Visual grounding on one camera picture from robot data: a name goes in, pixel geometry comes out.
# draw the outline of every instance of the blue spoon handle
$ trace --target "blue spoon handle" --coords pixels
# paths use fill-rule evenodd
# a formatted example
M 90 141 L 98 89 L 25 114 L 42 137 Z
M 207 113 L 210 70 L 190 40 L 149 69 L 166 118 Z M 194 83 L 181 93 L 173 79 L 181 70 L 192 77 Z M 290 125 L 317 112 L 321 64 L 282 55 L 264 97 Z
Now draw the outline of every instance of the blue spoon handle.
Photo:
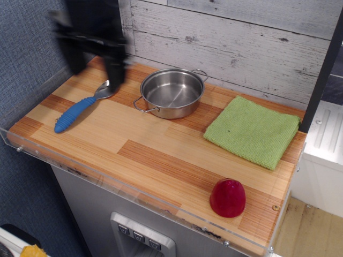
M 55 132 L 60 133 L 66 130 L 76 118 L 89 106 L 95 103 L 95 97 L 87 97 L 70 107 L 55 124 Z

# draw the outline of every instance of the dispenser buttons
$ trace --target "dispenser buttons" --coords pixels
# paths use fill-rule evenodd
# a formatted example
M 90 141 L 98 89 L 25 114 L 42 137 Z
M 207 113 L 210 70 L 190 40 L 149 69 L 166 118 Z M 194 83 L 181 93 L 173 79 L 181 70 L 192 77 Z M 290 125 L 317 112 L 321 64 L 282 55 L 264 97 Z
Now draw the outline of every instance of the dispenser buttons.
M 156 249 L 158 251 L 161 250 L 161 245 L 159 243 L 151 240 L 151 239 L 149 239 L 149 245 L 150 245 L 150 247 L 152 247 L 152 248 L 154 248 L 154 249 Z
M 118 224 L 118 228 L 119 228 L 121 233 L 123 233 L 125 235 L 129 235 L 130 234 L 130 231 L 129 231 L 129 229 L 127 227 Z
M 135 240 L 140 241 L 141 243 L 145 242 L 144 236 L 142 236 L 141 234 L 138 234 L 135 231 L 133 232 L 133 237 L 135 238 Z

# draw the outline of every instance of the metal spoon head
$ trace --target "metal spoon head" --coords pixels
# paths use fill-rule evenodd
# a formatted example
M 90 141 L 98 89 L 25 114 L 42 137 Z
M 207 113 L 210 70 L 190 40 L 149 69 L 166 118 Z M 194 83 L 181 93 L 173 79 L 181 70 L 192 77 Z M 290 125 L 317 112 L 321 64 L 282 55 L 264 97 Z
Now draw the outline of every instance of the metal spoon head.
M 94 97 L 98 99 L 108 98 L 113 95 L 114 92 L 110 90 L 109 80 L 106 80 L 100 85 L 100 87 L 95 91 Z

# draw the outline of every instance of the stainless steel pot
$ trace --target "stainless steel pot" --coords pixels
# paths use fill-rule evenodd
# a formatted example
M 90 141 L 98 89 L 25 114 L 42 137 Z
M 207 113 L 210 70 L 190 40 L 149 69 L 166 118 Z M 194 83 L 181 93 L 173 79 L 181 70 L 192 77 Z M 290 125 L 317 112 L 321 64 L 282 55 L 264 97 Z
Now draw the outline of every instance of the stainless steel pot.
M 195 71 L 206 76 L 202 80 Z M 204 93 L 206 72 L 196 69 L 163 69 L 147 76 L 141 86 L 141 97 L 134 100 L 135 108 L 142 112 L 151 112 L 163 119 L 178 119 L 194 112 Z M 147 110 L 137 107 L 136 102 L 145 100 Z

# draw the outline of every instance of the wooden countertop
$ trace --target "wooden countertop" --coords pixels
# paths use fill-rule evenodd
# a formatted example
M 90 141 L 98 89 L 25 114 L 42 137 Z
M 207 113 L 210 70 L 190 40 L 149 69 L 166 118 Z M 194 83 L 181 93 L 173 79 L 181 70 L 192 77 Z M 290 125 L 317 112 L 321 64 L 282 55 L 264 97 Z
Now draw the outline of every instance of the wooden countertop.
M 209 237 L 230 240 L 250 255 L 264 255 L 255 244 L 270 245 L 280 214 L 272 206 L 285 201 L 306 134 L 297 132 L 276 169 L 270 171 L 210 143 L 203 133 L 236 95 L 301 118 L 304 112 L 206 84 L 194 113 L 161 119 L 133 106 L 140 97 L 140 83 L 155 70 L 132 66 L 117 94 L 97 101 L 65 132 L 54 133 L 56 119 L 74 103 L 93 96 L 107 79 L 102 59 L 96 57 L 85 71 L 16 123 L 8 138 L 49 163 L 124 193 L 139 204 L 165 210 L 164 215 L 191 224 Z M 145 108 L 143 100 L 138 104 Z M 236 179 L 244 186 L 247 204 L 239 217 L 220 217 L 210 207 L 211 190 L 222 178 Z

